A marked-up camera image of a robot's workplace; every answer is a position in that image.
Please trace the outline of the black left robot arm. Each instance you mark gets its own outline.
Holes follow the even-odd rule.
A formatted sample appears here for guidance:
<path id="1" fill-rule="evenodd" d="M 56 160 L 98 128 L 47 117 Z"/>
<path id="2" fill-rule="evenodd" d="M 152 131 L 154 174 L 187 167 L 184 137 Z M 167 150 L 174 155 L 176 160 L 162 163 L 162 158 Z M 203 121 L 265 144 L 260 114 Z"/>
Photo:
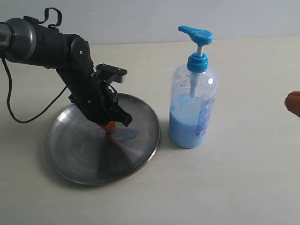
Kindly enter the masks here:
<path id="1" fill-rule="evenodd" d="M 128 126 L 132 117 L 119 106 L 112 82 L 123 82 L 127 70 L 94 66 L 89 43 L 76 34 L 39 25 L 34 18 L 12 18 L 0 24 L 0 55 L 4 61 L 55 69 L 70 90 L 69 99 L 90 121 Z"/>

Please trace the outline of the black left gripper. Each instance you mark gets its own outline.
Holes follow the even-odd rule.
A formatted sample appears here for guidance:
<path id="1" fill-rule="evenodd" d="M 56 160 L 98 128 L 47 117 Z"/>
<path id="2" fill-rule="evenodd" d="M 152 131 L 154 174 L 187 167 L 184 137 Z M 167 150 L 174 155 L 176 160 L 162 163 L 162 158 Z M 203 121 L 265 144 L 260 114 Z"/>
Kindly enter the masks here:
<path id="1" fill-rule="evenodd" d="M 86 119 L 98 124 L 107 133 L 116 130 L 116 122 L 129 126 L 132 117 L 119 106 L 119 96 L 106 81 L 93 77 L 78 77 L 68 85 L 71 101 Z"/>

